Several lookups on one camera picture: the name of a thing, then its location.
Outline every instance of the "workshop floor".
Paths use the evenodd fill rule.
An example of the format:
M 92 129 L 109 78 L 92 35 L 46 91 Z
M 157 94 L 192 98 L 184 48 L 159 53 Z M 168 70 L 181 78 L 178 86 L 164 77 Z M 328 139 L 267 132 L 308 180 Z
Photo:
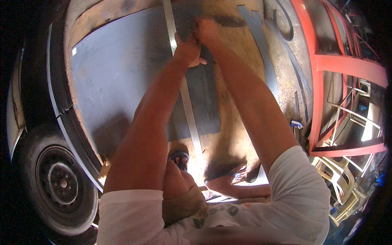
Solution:
M 331 45 L 335 36 L 333 34 L 330 21 L 326 18 L 323 6 L 318 1 L 306 1 L 309 4 L 308 11 L 312 20 L 315 20 L 315 29 L 319 41 L 322 44 L 323 53 L 333 53 L 335 47 Z M 304 125 L 301 132 L 300 142 L 305 146 L 305 133 L 312 118 L 312 73 L 310 67 L 309 54 L 307 51 L 306 41 L 295 14 L 291 2 L 282 0 L 282 5 L 288 12 L 294 29 L 294 38 L 288 42 L 288 46 L 293 51 L 296 59 L 303 71 L 306 80 L 309 83 L 311 93 L 304 93 L 307 105 L 308 120 L 305 119 L 305 107 L 301 97 L 301 90 L 298 85 L 297 76 L 294 72 L 290 58 L 281 44 L 281 40 L 266 25 L 263 29 L 267 38 L 270 58 L 275 70 L 278 84 L 279 105 L 287 121 L 295 119 Z M 73 93 L 74 103 L 77 104 L 74 81 L 71 70 L 71 48 L 76 45 L 87 34 L 105 25 L 105 23 L 121 18 L 125 15 L 153 7 L 161 4 L 160 1 L 144 0 L 71 0 L 66 16 L 65 33 L 64 33 L 64 55 L 67 70 L 67 77 L 71 92 Z M 242 18 L 237 6 L 245 5 L 248 10 L 258 11 L 262 19 L 272 18 L 272 11 L 277 9 L 278 27 L 283 35 L 289 33 L 289 25 L 283 11 L 280 9 L 275 0 L 221 0 L 221 1 L 201 1 L 203 15 L 225 15 Z M 250 67 L 265 80 L 264 64 L 255 39 L 248 26 L 245 27 L 221 27 L 220 34 L 222 39 L 242 58 Z M 219 116 L 221 123 L 221 132 L 216 134 L 200 135 L 201 146 L 206 164 L 196 163 L 196 156 L 191 138 L 176 140 L 169 143 L 170 149 L 181 149 L 186 146 L 189 150 L 190 162 L 188 166 L 189 173 L 195 179 L 198 186 L 203 186 L 205 170 L 215 171 L 216 168 L 224 167 L 233 162 L 246 162 L 249 169 L 257 166 L 259 163 L 258 156 L 253 148 L 252 142 L 245 130 L 238 111 L 224 86 L 219 67 L 214 64 L 214 74 L 216 81 L 216 93 L 218 98 Z M 333 73 L 324 73 L 324 110 L 322 129 L 326 129 L 330 123 L 330 116 L 336 111 L 327 101 L 336 103 L 342 95 L 341 77 Z M 297 111 L 294 94 L 297 92 L 299 97 L 299 111 Z

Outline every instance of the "hand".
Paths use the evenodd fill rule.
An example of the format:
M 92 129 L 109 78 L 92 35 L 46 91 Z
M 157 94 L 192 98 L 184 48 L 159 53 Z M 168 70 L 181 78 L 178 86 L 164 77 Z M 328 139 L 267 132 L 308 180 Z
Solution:
M 196 19 L 196 36 L 205 45 L 219 40 L 218 24 L 212 19 Z
M 198 66 L 200 63 L 207 65 L 207 61 L 200 57 L 200 45 L 197 44 L 193 34 L 189 36 L 186 42 L 183 42 L 177 33 L 174 34 L 174 38 L 177 43 L 177 48 L 174 52 L 175 59 L 181 59 L 188 67 Z

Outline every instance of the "foot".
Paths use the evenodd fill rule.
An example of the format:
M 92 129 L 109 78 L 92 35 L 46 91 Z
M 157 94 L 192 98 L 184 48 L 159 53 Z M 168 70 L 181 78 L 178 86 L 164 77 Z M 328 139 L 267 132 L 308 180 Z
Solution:
M 185 167 L 185 169 L 188 169 L 188 159 L 186 157 L 183 157 L 181 159 L 183 166 Z M 174 162 L 177 166 L 180 164 L 180 158 L 176 157 L 175 158 L 175 162 Z

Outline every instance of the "flat steel strip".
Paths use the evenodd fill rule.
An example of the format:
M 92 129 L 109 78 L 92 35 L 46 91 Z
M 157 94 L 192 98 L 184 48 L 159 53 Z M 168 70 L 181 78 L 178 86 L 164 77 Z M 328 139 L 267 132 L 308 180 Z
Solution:
M 170 0 L 163 0 L 163 9 L 165 11 L 165 18 L 166 18 L 167 32 L 169 33 L 170 46 L 172 49 L 172 53 L 174 55 L 174 52 L 176 51 L 177 48 L 177 43 L 174 39 L 174 34 L 176 33 L 176 25 L 174 23 L 173 10 L 172 10 Z M 191 133 L 193 148 L 195 149 L 196 160 L 197 163 L 204 165 L 205 160 L 203 156 L 203 151 L 201 149 L 199 133 L 197 131 L 195 116 L 193 114 L 191 97 L 189 96 L 188 84 L 185 77 L 183 83 L 181 84 L 180 93 L 182 97 L 182 103 L 184 105 L 185 116 L 188 121 L 189 131 Z

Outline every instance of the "wheel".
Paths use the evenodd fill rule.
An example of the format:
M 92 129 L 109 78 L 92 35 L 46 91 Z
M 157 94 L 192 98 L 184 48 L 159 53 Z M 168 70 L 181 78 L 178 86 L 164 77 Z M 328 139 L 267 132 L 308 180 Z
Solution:
M 55 125 L 41 125 L 26 135 L 19 164 L 31 203 L 47 228 L 63 237 L 91 229 L 98 190 L 71 153 Z

